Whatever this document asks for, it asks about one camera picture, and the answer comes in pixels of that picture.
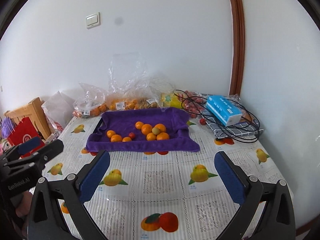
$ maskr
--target purple yarn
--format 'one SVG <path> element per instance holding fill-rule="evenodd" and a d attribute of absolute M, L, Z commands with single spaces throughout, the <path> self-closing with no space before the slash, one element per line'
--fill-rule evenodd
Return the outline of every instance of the purple yarn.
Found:
<path fill-rule="evenodd" d="M 16 124 L 9 117 L 4 118 L 2 121 L 2 138 L 7 139 L 15 126 Z"/>

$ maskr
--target wooden headboard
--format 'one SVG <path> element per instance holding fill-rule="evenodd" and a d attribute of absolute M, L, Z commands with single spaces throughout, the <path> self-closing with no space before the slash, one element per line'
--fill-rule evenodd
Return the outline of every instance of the wooden headboard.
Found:
<path fill-rule="evenodd" d="M 21 106 L 12 111 L 5 112 L 4 116 L 13 119 L 16 124 L 18 124 L 22 120 L 22 118 L 29 117 L 33 126 L 42 134 L 42 136 L 46 140 L 51 135 L 51 131 L 47 124 L 41 105 L 42 102 L 40 98 L 35 98 L 27 105 Z"/>

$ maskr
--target red paper bag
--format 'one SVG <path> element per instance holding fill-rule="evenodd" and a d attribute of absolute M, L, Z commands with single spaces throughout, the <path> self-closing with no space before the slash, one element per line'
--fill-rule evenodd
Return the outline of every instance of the red paper bag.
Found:
<path fill-rule="evenodd" d="M 33 126 L 30 118 L 25 117 L 13 129 L 13 132 L 8 137 L 8 141 L 12 146 L 14 146 L 14 145 L 18 145 L 20 143 L 24 143 L 24 142 L 26 142 L 36 136 L 40 137 L 38 135 L 35 127 Z M 36 152 L 38 149 L 40 149 L 43 146 L 44 146 L 44 142 L 41 141 L 41 145 L 39 147 L 33 149 L 31 152 L 28 152 L 21 157 L 24 158 L 24 157 L 30 156 L 31 153 Z"/>

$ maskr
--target white logo on red bag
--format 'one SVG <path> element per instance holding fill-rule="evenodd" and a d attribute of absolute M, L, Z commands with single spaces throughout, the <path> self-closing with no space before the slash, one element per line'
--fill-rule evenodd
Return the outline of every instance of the white logo on red bag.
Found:
<path fill-rule="evenodd" d="M 58 131 L 60 131 L 60 132 L 63 131 L 63 128 L 62 128 L 62 126 L 61 126 L 59 123 L 54 122 L 54 124 L 57 126 L 57 130 L 58 130 Z"/>
<path fill-rule="evenodd" d="M 29 135 L 29 134 L 25 134 L 24 136 L 23 136 L 23 138 L 22 138 L 22 142 L 24 143 L 24 142 L 27 142 L 28 140 L 30 140 L 31 139 L 31 136 Z"/>

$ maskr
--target fruit-patterned tablecloth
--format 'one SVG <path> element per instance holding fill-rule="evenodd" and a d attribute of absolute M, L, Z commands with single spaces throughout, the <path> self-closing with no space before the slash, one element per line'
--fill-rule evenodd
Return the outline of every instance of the fruit-patterned tablecloth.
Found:
<path fill-rule="evenodd" d="M 99 120 L 73 118 L 59 137 L 63 153 L 47 163 L 43 176 L 64 179 L 89 163 L 96 153 L 86 151 L 85 145 Z M 110 152 L 110 167 L 91 201 L 85 203 L 109 240 L 216 239 L 239 208 L 214 167 L 215 153 L 220 150 L 260 181 L 284 179 L 260 142 L 216 141 L 199 120 L 191 119 L 188 124 L 199 152 Z M 62 201 L 60 205 L 66 212 Z M 252 234 L 263 206 L 259 205 L 245 236 Z M 64 213 L 64 217 L 71 233 L 81 239 L 70 215 Z"/>

